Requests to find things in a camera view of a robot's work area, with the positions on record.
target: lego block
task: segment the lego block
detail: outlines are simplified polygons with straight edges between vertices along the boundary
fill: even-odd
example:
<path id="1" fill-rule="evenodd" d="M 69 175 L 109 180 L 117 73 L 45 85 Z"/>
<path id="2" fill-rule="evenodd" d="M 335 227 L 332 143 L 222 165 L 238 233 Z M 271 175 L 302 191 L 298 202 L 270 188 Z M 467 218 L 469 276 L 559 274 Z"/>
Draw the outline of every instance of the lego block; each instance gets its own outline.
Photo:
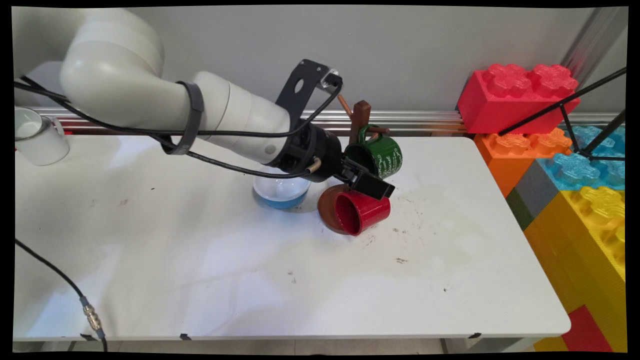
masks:
<path id="1" fill-rule="evenodd" d="M 580 298 L 571 278 L 560 264 L 560 261 L 548 243 L 548 241 L 553 241 L 553 238 L 545 234 L 544 228 L 542 228 L 536 220 L 533 220 L 531 225 L 525 229 L 524 235 L 538 258 L 540 266 L 542 266 L 542 269 L 545 271 L 547 279 L 549 279 L 551 286 L 553 286 L 556 291 L 556 295 L 558 299 L 560 299 L 564 310 L 567 313 L 571 313 L 578 307 L 584 305 L 584 301 Z"/>
<path id="2" fill-rule="evenodd" d="M 502 196 L 507 197 L 533 162 L 534 158 L 527 154 L 529 139 L 522 135 L 478 134 L 474 142 L 483 155 Z"/>
<path id="3" fill-rule="evenodd" d="M 526 229 L 533 221 L 533 217 L 527 209 L 527 206 L 524 204 L 524 201 L 522 201 L 518 190 L 513 189 L 507 196 L 506 200 L 513 216 L 516 218 L 516 221 L 520 226 L 520 229 L 524 231 L 524 229 Z"/>
<path id="4" fill-rule="evenodd" d="M 619 278 L 618 281 L 606 283 L 614 278 L 612 272 L 583 258 L 579 248 L 570 245 L 558 255 L 558 260 L 608 344 L 616 352 L 626 352 L 627 300 L 624 284 Z"/>
<path id="5" fill-rule="evenodd" d="M 561 336 L 544 338 L 533 345 L 537 352 L 541 351 L 569 351 Z"/>
<path id="6" fill-rule="evenodd" d="M 550 159 L 534 160 L 515 188 L 529 213 L 535 218 L 558 192 L 578 191 L 583 186 L 624 190 L 624 162 L 589 162 L 578 154 L 555 154 Z"/>
<path id="7" fill-rule="evenodd" d="M 549 134 L 478 134 L 474 142 L 489 167 L 502 195 L 507 197 L 527 171 L 534 158 L 550 158 L 568 152 L 571 139 L 564 131 Z"/>
<path id="8" fill-rule="evenodd" d="M 562 335 L 569 351 L 612 352 L 586 306 L 569 314 L 571 330 Z"/>
<path id="9" fill-rule="evenodd" d="M 558 153 L 550 159 L 533 161 L 515 188 L 535 218 L 560 190 L 580 190 L 597 183 L 599 177 L 600 171 L 587 158 Z"/>
<path id="10" fill-rule="evenodd" d="M 623 158 L 624 154 L 616 151 L 602 151 L 596 156 L 611 156 L 615 158 Z M 617 160 L 593 160 L 591 166 L 600 171 L 600 181 L 598 185 L 608 186 L 615 190 L 624 190 L 625 188 L 625 162 Z"/>
<path id="11" fill-rule="evenodd" d="M 589 143 L 593 141 L 593 139 L 601 132 L 602 130 L 595 126 L 574 126 L 573 127 L 573 134 L 575 135 L 575 141 L 578 143 L 578 146 L 581 149 L 589 145 Z M 606 138 L 605 140 L 602 140 L 602 142 L 596 147 L 596 149 L 593 151 L 593 154 L 595 155 L 597 152 L 603 152 L 603 151 L 612 151 L 614 144 L 615 144 L 615 141 L 613 139 Z"/>
<path id="12" fill-rule="evenodd" d="M 533 218 L 558 194 L 557 186 L 545 172 L 544 164 L 533 161 L 516 184 L 522 202 Z"/>
<path id="13" fill-rule="evenodd" d="M 539 261 L 545 272 L 553 264 L 543 263 L 543 259 L 555 255 L 611 347 L 626 351 L 625 203 L 621 193 L 588 186 L 579 192 L 561 191 L 525 235 L 547 241 L 550 252 L 543 254 L 540 245 L 534 250 L 536 255 L 542 254 Z M 529 242 L 534 248 L 536 243 Z M 554 289 L 555 284 L 562 284 L 551 270 L 547 276 Z M 567 286 L 560 287 L 556 292 L 563 301 L 562 290 Z"/>
<path id="14" fill-rule="evenodd" d="M 609 138 L 615 141 L 616 143 L 613 145 L 613 150 L 617 151 L 621 154 L 625 153 L 625 128 L 620 126 L 615 129 Z"/>
<path id="15" fill-rule="evenodd" d="M 573 128 L 578 145 L 587 146 L 601 129 L 595 126 L 576 126 Z M 625 156 L 625 130 L 617 128 L 608 138 L 603 140 L 593 151 L 595 156 L 611 156 L 623 158 Z M 625 186 L 625 162 L 611 160 L 593 160 L 591 166 L 600 171 L 600 180 L 597 186 L 608 186 L 615 190 L 624 189 Z"/>
<path id="16" fill-rule="evenodd" d="M 469 133 L 499 133 L 572 94 L 577 86 L 569 70 L 560 65 L 541 64 L 527 72 L 514 64 L 493 64 L 471 75 L 458 109 Z M 565 109 L 570 113 L 579 103 L 580 99 L 575 99 Z M 550 133 L 562 120 L 560 109 L 556 109 L 512 133 Z"/>

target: mug handle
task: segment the mug handle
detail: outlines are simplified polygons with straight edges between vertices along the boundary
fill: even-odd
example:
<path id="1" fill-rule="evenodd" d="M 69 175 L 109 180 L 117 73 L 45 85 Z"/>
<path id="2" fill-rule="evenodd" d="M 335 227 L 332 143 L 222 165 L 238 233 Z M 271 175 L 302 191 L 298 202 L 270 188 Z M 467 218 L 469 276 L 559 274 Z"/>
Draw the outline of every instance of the mug handle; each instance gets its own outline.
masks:
<path id="1" fill-rule="evenodd" d="M 359 133 L 359 136 L 358 136 L 358 140 L 359 140 L 358 142 L 359 143 L 364 143 L 365 142 L 364 139 L 367 137 L 367 130 L 369 130 L 370 127 L 379 127 L 379 126 L 374 125 L 374 124 L 367 124 L 367 125 L 363 126 L 360 129 L 360 133 Z M 382 138 L 382 134 L 378 134 L 378 138 L 381 139 Z"/>
<path id="2" fill-rule="evenodd" d="M 55 117 L 55 116 L 49 116 L 47 118 L 49 120 L 53 121 L 53 124 L 56 126 L 56 130 L 58 130 L 58 134 L 60 134 L 60 136 L 64 137 L 65 136 L 65 130 L 62 128 L 62 124 L 60 124 L 60 120 L 58 120 L 58 118 Z"/>

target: floor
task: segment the floor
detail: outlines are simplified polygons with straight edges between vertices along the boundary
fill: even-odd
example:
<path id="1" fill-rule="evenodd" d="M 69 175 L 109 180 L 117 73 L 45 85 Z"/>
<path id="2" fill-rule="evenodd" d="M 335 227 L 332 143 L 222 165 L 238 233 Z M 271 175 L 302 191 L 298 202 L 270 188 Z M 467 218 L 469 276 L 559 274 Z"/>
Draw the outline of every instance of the floor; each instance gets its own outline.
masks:
<path id="1" fill-rule="evenodd" d="M 98 341 L 13 343 L 14 351 L 102 351 Z M 229 355 L 405 355 L 443 354 L 440 339 L 110 341 L 111 352 Z M 532 347 L 526 351 L 535 351 Z"/>

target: red mug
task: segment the red mug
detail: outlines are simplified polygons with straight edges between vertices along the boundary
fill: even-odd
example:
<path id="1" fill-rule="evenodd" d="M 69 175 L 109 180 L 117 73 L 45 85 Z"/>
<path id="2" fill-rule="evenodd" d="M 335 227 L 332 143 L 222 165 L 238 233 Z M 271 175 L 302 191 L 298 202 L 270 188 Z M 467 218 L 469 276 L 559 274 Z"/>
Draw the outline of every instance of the red mug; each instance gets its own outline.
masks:
<path id="1" fill-rule="evenodd" d="M 356 236 L 376 222 L 389 217 L 389 198 L 376 200 L 354 190 L 341 192 L 335 197 L 335 214 L 342 229 Z"/>

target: cable strap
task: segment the cable strap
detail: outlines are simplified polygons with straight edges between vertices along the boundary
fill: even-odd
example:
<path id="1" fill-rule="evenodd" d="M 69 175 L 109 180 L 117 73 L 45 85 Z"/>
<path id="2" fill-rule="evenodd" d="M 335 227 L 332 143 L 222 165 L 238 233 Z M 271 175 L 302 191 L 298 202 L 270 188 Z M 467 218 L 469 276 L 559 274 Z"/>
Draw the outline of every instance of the cable strap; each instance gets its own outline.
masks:
<path id="1" fill-rule="evenodd" d="M 167 155 L 185 155 L 189 152 L 189 149 L 198 136 L 200 121 L 204 111 L 204 99 L 202 98 L 200 87 L 194 83 L 187 83 L 184 81 L 178 81 L 177 83 L 184 85 L 187 89 L 187 94 L 189 94 L 189 100 L 191 101 L 191 109 L 189 110 L 189 118 L 187 119 L 187 126 L 184 129 L 184 135 L 182 135 L 178 145 L 170 147 L 163 143 L 161 144 L 162 149 L 167 153 Z M 169 135 L 161 135 L 158 137 L 173 143 L 171 136 Z"/>

